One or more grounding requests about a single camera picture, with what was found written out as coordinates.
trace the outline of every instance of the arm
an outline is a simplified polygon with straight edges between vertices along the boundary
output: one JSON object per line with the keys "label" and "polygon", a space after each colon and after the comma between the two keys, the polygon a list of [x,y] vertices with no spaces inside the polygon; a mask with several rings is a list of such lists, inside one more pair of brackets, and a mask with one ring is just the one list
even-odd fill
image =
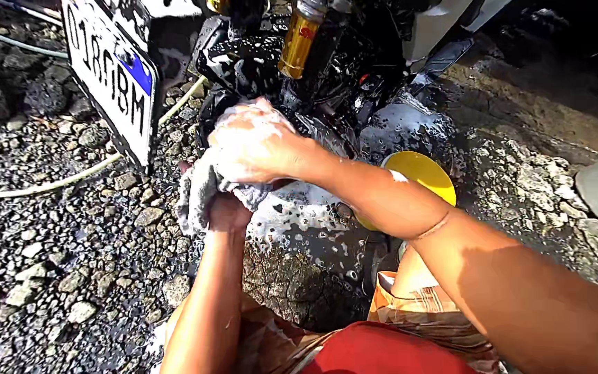
{"label": "arm", "polygon": [[211,208],[200,268],[185,302],[161,373],[228,373],[237,355],[241,274],[251,213],[232,195]]}
{"label": "arm", "polygon": [[[416,182],[343,160],[278,124],[268,103],[210,137],[242,182],[294,178],[336,194],[390,235],[409,240],[445,292],[526,372],[598,373],[598,287],[469,217]],[[250,135],[242,141],[242,135]]]}

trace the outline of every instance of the blue stripe on license plate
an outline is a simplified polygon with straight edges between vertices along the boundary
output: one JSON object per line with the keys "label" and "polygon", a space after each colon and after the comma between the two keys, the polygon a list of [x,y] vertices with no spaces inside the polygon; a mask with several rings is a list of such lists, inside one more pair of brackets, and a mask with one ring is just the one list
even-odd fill
{"label": "blue stripe on license plate", "polygon": [[132,65],[129,65],[125,61],[121,60],[119,56],[117,56],[117,59],[126,68],[126,70],[131,73],[133,79],[135,79],[139,86],[142,87],[144,92],[147,93],[147,96],[152,96],[152,73],[145,70],[137,53],[133,53]]}

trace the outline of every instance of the soapy water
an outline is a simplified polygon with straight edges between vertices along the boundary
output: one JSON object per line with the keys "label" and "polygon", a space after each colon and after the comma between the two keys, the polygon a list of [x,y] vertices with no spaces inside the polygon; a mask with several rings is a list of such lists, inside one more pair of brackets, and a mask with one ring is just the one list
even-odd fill
{"label": "soapy water", "polygon": [[[361,131],[358,159],[380,165],[386,156],[402,150],[432,156],[448,145],[454,133],[449,117],[429,110],[401,91]],[[397,182],[407,181],[400,173],[392,175]],[[334,272],[342,281],[356,284],[361,279],[364,246],[371,232],[355,218],[339,217],[336,206],[341,202],[320,187],[291,183],[262,201],[253,214],[247,236],[261,251],[271,246],[301,251],[312,256],[320,268]]]}
{"label": "soapy water", "polygon": [[271,192],[251,218],[246,236],[262,252],[272,246],[312,257],[342,281],[356,282],[363,267],[361,238],[370,233],[356,220],[336,215],[341,200],[313,184],[296,181]]}

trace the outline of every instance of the forearm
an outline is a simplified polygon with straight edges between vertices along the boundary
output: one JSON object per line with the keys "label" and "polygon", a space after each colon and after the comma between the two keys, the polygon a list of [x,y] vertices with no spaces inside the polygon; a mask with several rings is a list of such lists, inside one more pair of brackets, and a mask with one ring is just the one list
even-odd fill
{"label": "forearm", "polygon": [[412,246],[523,372],[598,373],[598,286],[464,212]]}
{"label": "forearm", "polygon": [[208,232],[162,373],[226,373],[237,354],[245,231]]}
{"label": "forearm", "polygon": [[453,209],[419,183],[395,180],[388,170],[346,160],[324,149],[306,154],[305,166],[299,169],[297,179],[330,191],[358,216],[397,238],[415,238]]}

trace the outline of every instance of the gold rear shock absorber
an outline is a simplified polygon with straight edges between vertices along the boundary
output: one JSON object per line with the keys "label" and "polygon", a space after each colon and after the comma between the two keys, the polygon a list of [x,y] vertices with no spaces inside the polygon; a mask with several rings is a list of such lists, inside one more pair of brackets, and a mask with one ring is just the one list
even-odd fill
{"label": "gold rear shock absorber", "polygon": [[285,35],[278,70],[286,77],[299,79],[318,28],[324,21],[326,5],[319,0],[297,0],[290,27]]}
{"label": "gold rear shock absorber", "polygon": [[207,0],[207,8],[222,15],[229,15],[230,0]]}

